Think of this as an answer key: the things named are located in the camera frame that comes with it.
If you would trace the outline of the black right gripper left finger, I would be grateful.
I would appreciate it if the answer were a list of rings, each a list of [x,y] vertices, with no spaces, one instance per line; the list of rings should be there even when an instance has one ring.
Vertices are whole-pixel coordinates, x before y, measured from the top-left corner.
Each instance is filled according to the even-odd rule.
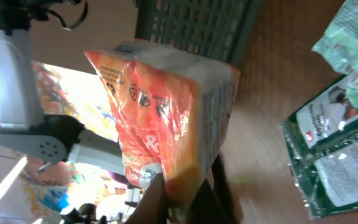
[[[167,199],[162,174],[156,174],[125,224],[166,224]]]

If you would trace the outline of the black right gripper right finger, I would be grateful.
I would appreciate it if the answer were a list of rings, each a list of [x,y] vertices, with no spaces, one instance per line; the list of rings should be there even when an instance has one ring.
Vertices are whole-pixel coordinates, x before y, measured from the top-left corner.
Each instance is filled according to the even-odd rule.
[[[213,184],[205,180],[191,204],[186,222],[190,224],[239,224],[227,184],[223,156],[212,164]]]

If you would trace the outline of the light green sachet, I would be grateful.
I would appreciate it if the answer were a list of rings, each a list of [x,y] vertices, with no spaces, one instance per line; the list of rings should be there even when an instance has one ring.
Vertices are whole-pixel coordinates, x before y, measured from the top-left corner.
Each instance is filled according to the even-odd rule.
[[[348,75],[346,95],[358,108],[358,0],[346,0],[315,43],[319,53],[333,70]]]

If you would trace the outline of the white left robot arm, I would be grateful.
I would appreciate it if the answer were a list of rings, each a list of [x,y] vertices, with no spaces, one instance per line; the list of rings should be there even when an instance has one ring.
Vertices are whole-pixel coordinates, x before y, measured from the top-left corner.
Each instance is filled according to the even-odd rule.
[[[0,145],[45,162],[38,172],[61,161],[73,161],[123,174],[117,142],[88,130],[76,118],[46,115],[30,59],[30,21],[56,17],[65,30],[77,28],[87,17],[68,25],[50,6],[53,0],[0,0]]]

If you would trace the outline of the orange small packet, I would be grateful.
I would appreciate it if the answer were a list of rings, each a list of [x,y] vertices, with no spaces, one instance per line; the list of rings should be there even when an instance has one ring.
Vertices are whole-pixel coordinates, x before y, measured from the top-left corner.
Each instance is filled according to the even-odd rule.
[[[162,173],[174,207],[194,199],[223,145],[240,71],[146,40],[87,50],[107,92],[127,180]]]

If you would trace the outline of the green 3M package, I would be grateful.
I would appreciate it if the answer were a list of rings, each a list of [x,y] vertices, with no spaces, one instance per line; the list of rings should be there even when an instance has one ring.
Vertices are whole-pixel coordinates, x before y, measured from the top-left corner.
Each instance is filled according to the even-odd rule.
[[[311,219],[358,210],[358,108],[340,76],[292,113],[282,131]]]

